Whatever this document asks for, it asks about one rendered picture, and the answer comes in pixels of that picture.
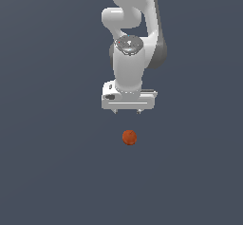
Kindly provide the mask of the small red-orange ball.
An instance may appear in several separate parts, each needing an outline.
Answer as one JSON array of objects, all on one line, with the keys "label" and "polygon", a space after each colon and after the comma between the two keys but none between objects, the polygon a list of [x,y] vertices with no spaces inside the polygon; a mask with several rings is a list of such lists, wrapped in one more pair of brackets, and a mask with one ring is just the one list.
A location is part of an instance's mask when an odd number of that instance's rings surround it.
[{"label": "small red-orange ball", "polygon": [[137,141],[137,134],[133,130],[125,130],[122,134],[122,141],[127,145],[133,145]]}]

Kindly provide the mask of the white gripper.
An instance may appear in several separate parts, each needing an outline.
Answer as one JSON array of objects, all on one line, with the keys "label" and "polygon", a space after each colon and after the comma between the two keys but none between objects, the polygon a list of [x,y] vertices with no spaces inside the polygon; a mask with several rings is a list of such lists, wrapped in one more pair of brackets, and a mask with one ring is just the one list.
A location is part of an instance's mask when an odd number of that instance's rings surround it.
[{"label": "white gripper", "polygon": [[114,81],[103,84],[102,109],[110,109],[114,114],[118,110],[136,109],[137,114],[145,109],[153,109],[158,92],[154,89],[143,89],[139,95],[130,92],[119,92]]}]

